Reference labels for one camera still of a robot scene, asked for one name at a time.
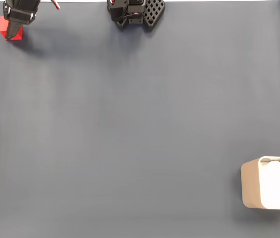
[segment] crumpled white fabric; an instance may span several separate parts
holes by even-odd
[[[280,162],[260,162],[261,202],[266,208],[280,208]]]

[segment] red cube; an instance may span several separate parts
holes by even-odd
[[[9,21],[5,20],[4,16],[0,17],[0,32],[5,38],[7,26]],[[22,40],[23,26],[21,26],[20,30],[17,32],[16,36],[14,36],[11,40]]]

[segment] black perforated plate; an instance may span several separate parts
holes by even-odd
[[[144,25],[152,30],[162,13],[164,12],[165,3],[163,0],[147,0],[143,13]]]

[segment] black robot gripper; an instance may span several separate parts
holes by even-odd
[[[3,3],[4,18],[9,21],[6,36],[11,40],[16,36],[22,25],[31,24],[36,17],[36,12],[41,0],[5,0]],[[56,0],[51,0],[53,5],[60,10]]]
[[[152,30],[164,12],[163,0],[107,0],[111,20],[119,29],[128,24],[143,24]]]

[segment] white container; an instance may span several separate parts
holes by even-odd
[[[260,162],[280,161],[280,157],[263,156],[241,166],[242,200],[248,208],[275,209],[262,204],[260,190]]]

